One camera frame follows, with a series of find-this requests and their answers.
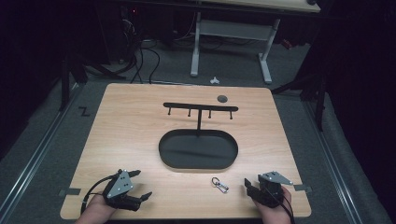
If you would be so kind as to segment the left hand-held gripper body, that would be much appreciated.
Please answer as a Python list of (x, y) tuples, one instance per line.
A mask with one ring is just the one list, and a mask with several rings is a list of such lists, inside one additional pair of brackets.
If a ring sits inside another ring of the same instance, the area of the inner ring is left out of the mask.
[(128, 171), (119, 169), (111, 177), (110, 182), (103, 191), (103, 197), (108, 206), (116, 209), (137, 211), (142, 202), (139, 198), (128, 196), (127, 193), (134, 188)]

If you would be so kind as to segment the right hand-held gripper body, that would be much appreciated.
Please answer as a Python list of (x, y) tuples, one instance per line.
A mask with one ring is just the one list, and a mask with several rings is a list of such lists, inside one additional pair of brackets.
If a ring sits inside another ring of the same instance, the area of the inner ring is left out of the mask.
[(267, 207), (275, 208), (283, 203), (283, 185), (293, 183), (277, 171), (258, 174), (259, 187), (255, 189), (253, 199)]

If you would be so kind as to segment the person's right hand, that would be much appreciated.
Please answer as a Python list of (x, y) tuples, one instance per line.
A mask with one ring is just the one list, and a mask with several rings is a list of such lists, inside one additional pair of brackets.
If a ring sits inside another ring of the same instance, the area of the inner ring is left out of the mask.
[(261, 214), (263, 224), (292, 224), (290, 219), (292, 215), (290, 206), (291, 194), (286, 188), (282, 188), (282, 190), (284, 192), (284, 200), (283, 204), (278, 207), (270, 208), (254, 201)]

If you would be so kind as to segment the person's left hand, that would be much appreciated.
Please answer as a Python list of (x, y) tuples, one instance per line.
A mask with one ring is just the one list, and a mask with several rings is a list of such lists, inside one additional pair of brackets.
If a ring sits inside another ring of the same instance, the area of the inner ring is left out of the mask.
[(116, 211), (106, 204), (102, 195), (95, 195), (75, 224), (105, 224)]

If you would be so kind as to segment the black hook rack with tray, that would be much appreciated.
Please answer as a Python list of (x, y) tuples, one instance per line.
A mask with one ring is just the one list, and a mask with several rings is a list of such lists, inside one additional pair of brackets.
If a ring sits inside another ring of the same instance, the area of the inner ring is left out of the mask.
[(198, 111), (195, 129), (174, 129), (161, 138), (159, 154), (164, 164), (174, 169), (223, 170), (234, 163), (238, 155), (236, 140), (222, 130), (204, 130), (202, 115), (207, 111), (211, 118), (213, 111), (221, 111), (228, 112), (233, 119), (237, 106), (182, 103), (164, 103), (163, 106), (168, 109), (168, 114), (173, 108)]

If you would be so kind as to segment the black metal stand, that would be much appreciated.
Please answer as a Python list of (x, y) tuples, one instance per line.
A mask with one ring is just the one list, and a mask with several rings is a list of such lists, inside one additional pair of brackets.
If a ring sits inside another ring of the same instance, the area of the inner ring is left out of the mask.
[(120, 74), (125, 72), (125, 69), (110, 71), (101, 64), (95, 63), (81, 55), (67, 54), (62, 61), (62, 98), (60, 111), (64, 111), (70, 102), (70, 77), (73, 77), (77, 84), (86, 84), (88, 82), (86, 66), (98, 71), (100, 75), (114, 79), (124, 79)]
[(280, 94), (287, 90), (301, 90), (300, 99), (304, 102), (316, 101), (314, 121), (317, 128), (322, 132), (322, 116), (326, 92), (326, 75), (315, 73), (304, 77), (297, 77), (293, 81), (271, 90), (272, 94)]

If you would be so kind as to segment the metal floor rail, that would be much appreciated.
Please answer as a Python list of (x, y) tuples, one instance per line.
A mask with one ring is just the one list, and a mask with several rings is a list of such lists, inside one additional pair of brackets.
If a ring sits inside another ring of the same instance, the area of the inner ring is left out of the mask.
[(346, 212), (346, 217), (349, 224), (363, 224), (361, 215), (352, 199), (349, 187), (347, 186), (347, 183), (343, 177), (343, 173), (340, 171), (336, 163), (323, 131), (321, 131), (316, 124), (315, 112), (312, 105), (307, 102), (302, 102), (302, 105), (304, 107), (305, 113), (309, 117), (311, 126), (313, 127), (316, 137), (319, 141), (326, 167), (334, 184), (337, 196), (344, 208), (344, 211)]
[(54, 137), (60, 129), (70, 106), (83, 91), (84, 85), (74, 84), (69, 101), (60, 110), (58, 96), (61, 89), (55, 89), (45, 103), (30, 117), (5, 159), (0, 162), (0, 177), (7, 181), (0, 186), (0, 224), (7, 224), (18, 206), (24, 192), (46, 158)]

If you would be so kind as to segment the white desk frame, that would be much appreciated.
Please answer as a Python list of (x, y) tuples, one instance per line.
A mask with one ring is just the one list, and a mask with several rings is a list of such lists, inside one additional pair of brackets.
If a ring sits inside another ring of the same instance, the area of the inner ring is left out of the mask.
[(200, 60), (200, 37), (202, 35), (230, 37), (248, 40), (264, 41), (266, 43), (263, 51), (258, 54), (258, 60), (262, 70), (263, 81), (272, 83), (272, 77), (268, 67), (267, 57), (276, 37), (280, 19), (275, 19), (272, 25), (248, 24), (231, 21), (213, 21), (201, 18), (201, 13), (196, 16), (194, 48), (191, 58), (191, 76), (199, 74)]

